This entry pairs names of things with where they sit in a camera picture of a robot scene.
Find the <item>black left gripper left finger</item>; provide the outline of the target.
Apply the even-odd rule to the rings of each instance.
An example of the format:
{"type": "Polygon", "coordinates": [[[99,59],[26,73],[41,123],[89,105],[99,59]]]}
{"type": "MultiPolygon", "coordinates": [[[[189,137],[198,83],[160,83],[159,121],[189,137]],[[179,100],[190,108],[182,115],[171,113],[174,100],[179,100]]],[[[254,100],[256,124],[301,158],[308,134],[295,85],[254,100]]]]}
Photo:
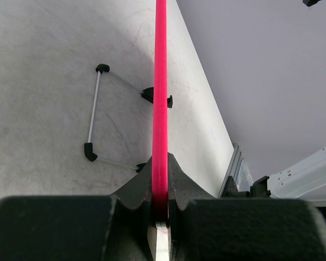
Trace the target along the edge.
{"type": "Polygon", "coordinates": [[[108,235],[108,260],[153,260],[154,221],[152,160],[116,190],[116,205],[108,235]]]}

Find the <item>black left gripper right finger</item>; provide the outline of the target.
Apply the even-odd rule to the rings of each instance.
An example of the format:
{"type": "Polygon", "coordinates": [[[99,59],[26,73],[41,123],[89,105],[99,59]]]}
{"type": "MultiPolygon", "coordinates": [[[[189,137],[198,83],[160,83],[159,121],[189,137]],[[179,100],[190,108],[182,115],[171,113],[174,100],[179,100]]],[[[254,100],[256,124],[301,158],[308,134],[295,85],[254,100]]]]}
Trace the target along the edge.
{"type": "Polygon", "coordinates": [[[214,200],[179,166],[175,156],[168,154],[168,242],[170,260],[200,260],[199,243],[190,228],[195,222],[185,222],[183,211],[192,200],[214,200]]]}

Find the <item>pink framed whiteboard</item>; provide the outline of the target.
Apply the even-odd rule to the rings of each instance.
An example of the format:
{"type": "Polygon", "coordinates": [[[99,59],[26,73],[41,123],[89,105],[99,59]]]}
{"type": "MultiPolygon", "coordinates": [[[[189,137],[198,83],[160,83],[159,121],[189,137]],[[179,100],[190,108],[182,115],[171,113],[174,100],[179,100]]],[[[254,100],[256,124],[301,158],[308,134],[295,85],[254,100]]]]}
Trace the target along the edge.
{"type": "Polygon", "coordinates": [[[167,2],[156,1],[152,139],[153,215],[157,247],[168,247],[167,2]]]}

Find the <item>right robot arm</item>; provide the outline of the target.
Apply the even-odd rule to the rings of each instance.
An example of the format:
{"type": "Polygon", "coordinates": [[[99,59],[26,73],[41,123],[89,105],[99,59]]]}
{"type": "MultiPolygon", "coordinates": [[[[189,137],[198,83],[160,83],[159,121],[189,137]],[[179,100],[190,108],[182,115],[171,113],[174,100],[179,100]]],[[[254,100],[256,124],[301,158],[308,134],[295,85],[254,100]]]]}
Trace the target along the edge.
{"type": "Polygon", "coordinates": [[[271,198],[300,198],[326,185],[326,145],[286,170],[257,181],[271,198]]]}

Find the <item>aluminium front rail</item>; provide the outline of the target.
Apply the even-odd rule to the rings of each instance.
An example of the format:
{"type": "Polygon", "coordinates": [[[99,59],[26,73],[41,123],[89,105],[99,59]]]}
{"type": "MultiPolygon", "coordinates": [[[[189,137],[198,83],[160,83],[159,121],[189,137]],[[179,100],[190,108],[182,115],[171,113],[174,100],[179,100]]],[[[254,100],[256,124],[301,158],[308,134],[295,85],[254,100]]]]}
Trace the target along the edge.
{"type": "Polygon", "coordinates": [[[252,185],[253,180],[243,158],[240,146],[234,144],[233,155],[231,156],[224,181],[218,193],[218,198],[250,197],[250,187],[252,185]]]}

